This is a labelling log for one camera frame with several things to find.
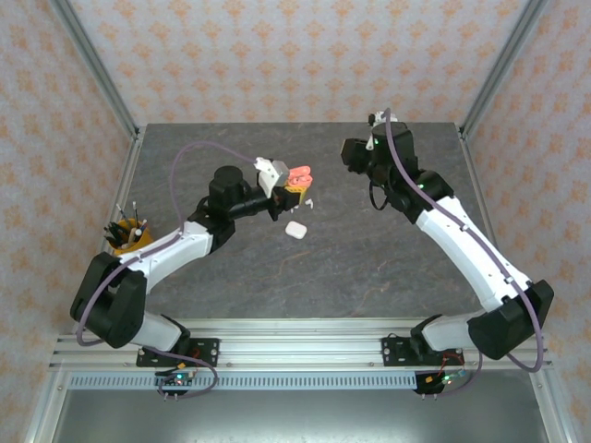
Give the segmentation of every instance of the metal frame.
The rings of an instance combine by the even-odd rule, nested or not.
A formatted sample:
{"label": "metal frame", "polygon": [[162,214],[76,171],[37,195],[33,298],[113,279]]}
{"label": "metal frame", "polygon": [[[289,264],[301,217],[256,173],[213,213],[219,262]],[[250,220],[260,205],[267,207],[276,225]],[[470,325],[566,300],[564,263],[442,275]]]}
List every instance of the metal frame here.
{"label": "metal frame", "polygon": [[476,167],[474,165],[474,161],[472,160],[472,154],[470,153],[470,147],[468,146],[468,141],[466,140],[464,134],[458,127],[458,137],[460,138],[460,146],[462,146],[462,152],[464,153],[465,164],[468,167],[468,173],[470,174],[470,180],[472,181],[472,186],[474,187],[474,192],[476,194],[476,201],[478,202],[478,208],[480,209],[480,214],[482,214],[482,220],[484,222],[484,229],[487,233],[487,237],[489,241],[498,248],[497,244],[497,237],[495,236],[494,230],[492,229],[492,222],[490,221],[490,215],[488,214],[487,203],[484,199],[484,194],[482,192],[482,187],[480,187],[480,182],[478,182],[478,176],[476,174]]}
{"label": "metal frame", "polygon": [[[68,0],[51,0],[51,3],[95,76],[118,121],[131,136],[125,167],[121,173],[120,186],[109,215],[109,221],[114,221],[117,218],[115,203],[123,204],[127,199],[144,130],[136,127],[125,102],[90,42],[72,5]],[[494,233],[482,190],[476,178],[467,140],[486,111],[515,56],[523,47],[527,35],[535,27],[537,18],[546,3],[547,0],[530,0],[528,2],[510,39],[501,50],[501,54],[458,131],[488,238],[495,245]],[[101,242],[100,249],[106,249],[105,242]],[[221,373],[313,371],[328,374],[355,371],[357,373],[385,374],[386,371],[392,371],[392,369],[385,368],[381,362],[379,339],[391,332],[401,336],[408,335],[410,328],[420,320],[420,318],[221,319],[182,320],[182,322],[191,329],[195,336],[215,336],[223,340],[219,359]],[[119,350],[113,350],[104,345],[81,348],[76,344],[73,335],[59,337],[52,355],[50,372],[43,385],[41,397],[25,441],[28,443],[52,441],[73,372],[97,370],[109,373],[116,371],[131,373],[139,370],[153,372],[153,369],[135,367],[137,350],[138,348],[134,346],[126,346]],[[468,367],[474,367],[477,359],[476,350],[464,350],[464,355]],[[535,341],[526,341],[516,350],[514,355],[527,365],[533,364],[536,358]],[[424,366],[408,366],[399,369],[400,371],[408,371],[425,370],[426,368]],[[485,359],[483,369],[516,369],[516,366],[507,359],[501,359],[498,362]],[[573,423],[566,413],[561,384],[552,362],[546,361],[544,368],[532,375],[531,380],[549,441],[576,442]]]}
{"label": "metal frame", "polygon": [[90,69],[91,73],[94,75],[94,78],[96,79],[99,88],[101,88],[103,91],[106,100],[111,105],[117,120],[119,120],[121,126],[131,137],[135,136],[138,133],[138,127],[136,126],[131,113],[127,109],[125,102],[121,98],[121,95],[119,94],[117,87],[111,79],[109,72],[104,67],[101,57],[90,41],[88,34],[84,30],[84,27],[82,26],[82,23],[80,22],[74,7],[70,4],[69,0],[50,1],[54,6],[57,16],[62,19],[64,27],[70,34],[70,37],[78,48],[80,55],[86,62],[86,65]]}
{"label": "metal frame", "polygon": [[[424,318],[318,318],[318,319],[179,319],[193,337],[222,341],[218,358],[221,371],[386,371],[380,339],[394,333],[409,336]],[[91,333],[85,340],[96,339]],[[513,355],[527,365],[536,361],[536,341],[530,339]],[[50,371],[153,372],[135,366],[137,345],[112,349],[106,344],[80,347],[74,335],[57,340]],[[476,349],[464,349],[468,368],[478,360]],[[483,368],[514,369],[507,358],[485,357]],[[400,366],[401,371],[439,369],[438,366]]]}
{"label": "metal frame", "polygon": [[[331,318],[331,319],[192,319],[182,320],[194,336],[222,340],[218,371],[223,377],[277,377],[282,373],[388,376],[391,367],[382,363],[380,338],[390,333],[407,336],[422,318]],[[85,339],[93,335],[85,334]],[[60,336],[50,361],[50,376],[33,416],[27,442],[52,441],[64,406],[69,381],[83,373],[106,376],[153,373],[153,368],[135,367],[138,347],[114,350],[107,345],[82,348],[74,335]],[[514,353],[531,365],[536,360],[536,342],[528,340]],[[477,351],[464,349],[466,367],[476,367]],[[435,366],[403,366],[407,371],[439,369]],[[484,360],[483,370],[518,370],[508,359]],[[565,412],[558,379],[547,360],[532,383],[550,442],[575,442],[573,426]]]}
{"label": "metal frame", "polygon": [[[146,126],[143,126],[138,129],[138,134],[129,141],[129,146],[127,148],[127,156],[123,163],[123,168],[121,170],[121,175],[119,177],[119,187],[115,192],[115,196],[111,204],[111,212],[109,213],[104,226],[109,224],[109,222],[118,222],[120,219],[117,205],[121,205],[122,207],[125,206],[127,194],[129,193],[129,188],[131,187],[133,174],[136,171],[136,165],[138,164],[139,152],[141,150],[141,144],[144,141],[145,133]],[[108,250],[110,250],[109,243],[106,241],[104,237],[101,237],[99,251]]]}
{"label": "metal frame", "polygon": [[[215,390],[397,390],[416,389],[416,373],[390,371],[379,374],[357,372],[218,372]],[[148,390],[154,392],[159,379],[147,372],[73,372],[69,390]],[[200,371],[190,386],[170,384],[167,390],[203,389],[213,381],[208,371]]]}
{"label": "metal frame", "polygon": [[573,421],[567,413],[560,378],[554,368],[531,374],[537,405],[550,442],[577,443]]}
{"label": "metal frame", "polygon": [[476,128],[478,121],[486,111],[499,85],[509,71],[515,56],[517,56],[524,46],[527,37],[537,24],[537,18],[547,2],[548,0],[529,0],[525,6],[524,12],[517,20],[517,24],[509,40],[503,46],[497,61],[490,70],[484,85],[482,85],[470,111],[468,111],[464,123],[461,125],[461,132],[465,137],[469,138],[472,131]]}

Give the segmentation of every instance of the small white object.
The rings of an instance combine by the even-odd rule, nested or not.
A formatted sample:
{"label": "small white object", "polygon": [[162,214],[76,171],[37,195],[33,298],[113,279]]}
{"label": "small white object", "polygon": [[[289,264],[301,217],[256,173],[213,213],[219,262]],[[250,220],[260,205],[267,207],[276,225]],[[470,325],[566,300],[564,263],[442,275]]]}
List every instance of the small white object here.
{"label": "small white object", "polygon": [[275,186],[282,186],[289,178],[289,168],[285,166],[285,163],[277,160],[271,161],[257,157],[255,169],[259,171],[259,186],[267,198],[271,197]]}
{"label": "small white object", "polygon": [[368,143],[366,143],[366,150],[373,150],[373,136],[369,136]]}
{"label": "small white object", "polygon": [[[374,115],[376,116],[376,121],[373,123],[373,126],[377,126],[381,123],[385,123],[386,122],[386,113],[384,113],[383,111],[377,111]],[[396,115],[390,113],[390,121],[391,122],[397,122],[398,119],[396,118]]]}
{"label": "small white object", "polygon": [[287,226],[285,226],[285,233],[297,238],[298,240],[304,238],[307,232],[308,228],[297,221],[290,221],[287,223]]}

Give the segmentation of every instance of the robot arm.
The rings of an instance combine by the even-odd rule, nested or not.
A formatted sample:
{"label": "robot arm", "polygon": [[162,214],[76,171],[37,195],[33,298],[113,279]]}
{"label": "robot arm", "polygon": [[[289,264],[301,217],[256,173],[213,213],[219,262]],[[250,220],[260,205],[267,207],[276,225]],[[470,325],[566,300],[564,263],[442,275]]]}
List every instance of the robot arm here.
{"label": "robot arm", "polygon": [[[464,274],[473,287],[482,310],[461,316],[434,316],[411,331],[409,346],[402,362],[408,364],[408,354],[425,365],[430,355],[448,349],[476,347],[492,359],[500,359],[529,338],[534,330],[523,301],[513,287],[521,288],[537,313],[540,325],[549,310],[553,292],[545,281],[533,284],[516,269],[482,234],[465,213],[452,188],[433,171],[418,167],[412,132],[406,124],[391,122],[396,153],[411,180],[440,207],[445,208],[464,225],[459,227],[446,215],[423,199],[406,181],[392,158],[388,147],[383,113],[369,116],[372,126],[369,140],[349,138],[344,142],[341,156],[350,172],[366,174],[372,204],[378,210],[390,204],[402,212],[422,232],[431,237]],[[373,201],[373,188],[383,190],[386,200],[378,208]],[[472,234],[493,251],[511,278],[505,278],[493,259],[482,249]]]}
{"label": "robot arm", "polygon": [[70,316],[80,321],[106,277],[121,263],[135,259],[97,299],[86,327],[113,348],[134,343],[186,355],[190,334],[168,317],[145,312],[146,294],[188,262],[224,245],[235,232],[235,220],[267,210],[276,221],[280,213],[299,204],[303,196],[287,185],[289,170],[283,162],[258,158],[255,168],[259,171],[256,186],[249,185],[242,171],[234,166],[219,168],[209,184],[210,194],[201,200],[182,230],[176,229],[119,257],[104,252],[96,256],[70,308]]}

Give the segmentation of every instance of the orange patterned wall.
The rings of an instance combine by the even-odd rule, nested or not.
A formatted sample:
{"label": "orange patterned wall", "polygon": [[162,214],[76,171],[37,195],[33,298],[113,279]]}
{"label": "orange patterned wall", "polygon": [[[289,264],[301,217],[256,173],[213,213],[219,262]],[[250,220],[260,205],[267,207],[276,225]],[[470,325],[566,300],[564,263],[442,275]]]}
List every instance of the orange patterned wall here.
{"label": "orange patterned wall", "polygon": [[590,128],[591,8],[588,0],[549,0],[470,149],[501,249],[554,287],[548,345],[588,437]]}
{"label": "orange patterned wall", "polygon": [[128,141],[47,0],[0,3],[0,29],[0,441],[12,443],[71,329]]}
{"label": "orange patterned wall", "polygon": [[526,0],[73,0],[136,123],[461,123]]}

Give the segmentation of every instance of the purple cable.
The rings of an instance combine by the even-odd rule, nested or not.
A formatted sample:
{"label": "purple cable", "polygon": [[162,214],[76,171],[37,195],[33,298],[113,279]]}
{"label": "purple cable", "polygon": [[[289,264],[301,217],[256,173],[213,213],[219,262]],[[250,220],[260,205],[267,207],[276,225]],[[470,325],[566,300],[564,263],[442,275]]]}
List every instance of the purple cable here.
{"label": "purple cable", "polygon": [[[388,140],[388,147],[390,148],[390,152],[392,153],[392,158],[394,160],[394,163],[396,164],[396,168],[398,168],[398,171],[400,172],[400,175],[403,177],[403,179],[406,181],[406,183],[418,195],[420,195],[425,201],[427,201],[427,203],[429,205],[431,205],[434,209],[436,209],[439,212],[441,212],[443,215],[445,215],[452,222],[454,222],[455,224],[457,224],[459,228],[463,228],[464,225],[465,225],[465,223],[463,223],[455,215],[453,215],[451,212],[449,212],[448,210],[446,210],[442,205],[438,204],[435,200],[433,200],[431,197],[429,197],[420,187],[418,187],[415,184],[415,182],[413,182],[413,180],[410,178],[410,176],[408,175],[408,173],[404,169],[404,167],[403,167],[403,165],[402,165],[402,163],[400,161],[400,158],[398,157],[398,152],[396,152],[396,146],[394,145],[394,139],[392,137],[392,128],[390,126],[390,123],[392,121],[391,120],[390,113],[391,113],[390,112],[390,108],[386,108],[386,110],[384,111],[384,114],[386,116],[386,134],[387,134],[386,139]],[[527,371],[527,372],[537,372],[537,371],[539,371],[540,368],[542,367],[542,364],[544,363],[544,343],[542,342],[542,331],[541,331],[541,328],[539,326],[539,321],[537,321],[536,310],[534,309],[534,307],[532,306],[531,302],[527,298],[527,295],[525,295],[524,291],[515,282],[515,279],[511,276],[511,274],[509,273],[509,271],[503,266],[503,264],[501,263],[501,261],[499,260],[499,258],[497,257],[497,255],[490,250],[490,248],[484,242],[484,240],[482,240],[472,229],[470,229],[469,226],[466,226],[466,228],[467,229],[465,231],[478,243],[478,245],[484,250],[484,252],[487,253],[488,257],[492,260],[492,262],[495,264],[495,266],[499,269],[499,271],[501,272],[502,276],[505,279],[509,279],[509,278],[512,279],[511,286],[519,294],[519,296],[521,297],[522,301],[524,302],[525,309],[527,310],[527,313],[529,314],[529,316],[530,316],[530,318],[532,320],[532,325],[534,326],[534,332],[536,334],[536,343],[537,343],[537,359],[536,359],[536,364],[533,367],[529,367],[529,366],[524,365],[519,360],[517,360],[510,353],[508,353],[507,356],[509,357],[509,359],[513,363],[515,363],[517,366],[519,366],[520,368],[522,368],[524,371]]]}
{"label": "purple cable", "polygon": [[180,232],[178,235],[174,236],[168,242],[166,242],[158,247],[155,247],[150,251],[144,252],[137,257],[133,257],[130,260],[126,261],[125,263],[121,263],[117,268],[115,268],[115,270],[113,272],[111,272],[103,280],[103,282],[99,285],[99,287],[96,289],[96,291],[94,292],[94,294],[90,298],[89,302],[86,304],[84,311],[82,312],[82,317],[80,318],[80,322],[78,324],[78,329],[76,330],[76,340],[80,346],[93,346],[95,344],[99,344],[99,343],[103,342],[103,340],[100,340],[100,339],[93,340],[93,341],[84,341],[82,334],[84,332],[84,327],[86,326],[86,322],[89,319],[89,315],[90,315],[92,308],[94,307],[94,304],[96,303],[98,298],[101,296],[101,294],[103,293],[105,288],[109,285],[109,283],[111,281],[113,281],[113,279],[117,275],[119,275],[121,272],[123,272],[123,270],[126,269],[129,265],[131,265],[137,261],[141,261],[143,258],[149,257],[152,254],[156,254],[157,252],[160,252],[163,249],[166,249],[167,247],[176,243],[179,238],[181,238],[181,235],[183,234],[183,231],[185,230],[185,221],[183,220],[183,214],[182,214],[180,208],[178,207],[178,202],[176,201],[176,194],[175,194],[176,165],[178,164],[179,160],[186,152],[188,152],[189,150],[193,150],[194,148],[202,148],[203,146],[211,146],[211,147],[217,148],[219,150],[223,150],[229,154],[234,155],[238,159],[244,160],[245,162],[250,162],[250,163],[255,162],[254,159],[250,159],[249,157],[242,155],[241,153],[236,152],[235,150],[231,150],[230,148],[226,148],[224,145],[221,145],[219,143],[215,143],[213,141],[195,141],[193,143],[186,145],[184,148],[182,148],[176,154],[175,160],[173,161],[173,167],[170,172],[169,186],[170,186],[170,197],[171,197],[171,200],[173,201],[173,206],[175,207],[176,216],[178,217],[178,225],[179,225]]}
{"label": "purple cable", "polygon": [[[166,353],[165,351],[160,351],[155,348],[146,348],[146,349],[148,351],[152,351],[153,353],[159,353],[160,355],[163,355],[164,357],[171,357],[171,358],[176,358],[178,360],[185,360],[186,362],[191,362],[191,363],[194,363],[199,366],[207,367],[211,371],[211,373],[213,374],[213,381],[211,382],[211,384],[207,388],[200,389],[195,392],[191,392],[190,394],[184,394],[180,397],[177,397],[180,400],[186,400],[186,399],[190,399],[193,397],[198,397],[199,395],[207,394],[210,390],[215,388],[215,385],[217,385],[218,381],[220,380],[220,376],[218,375],[218,372],[215,370],[215,367],[213,367],[212,365],[210,365],[207,362],[204,362],[203,360],[200,360],[198,358],[193,358],[193,357],[187,357],[185,355],[180,355],[178,353]],[[163,385],[167,381],[172,380],[174,377],[175,377],[175,374],[172,374],[171,376],[168,376],[168,377],[164,377],[162,380],[160,380],[160,383],[158,384],[158,393],[161,396],[163,396],[165,399],[166,399],[166,394],[163,392]]]}

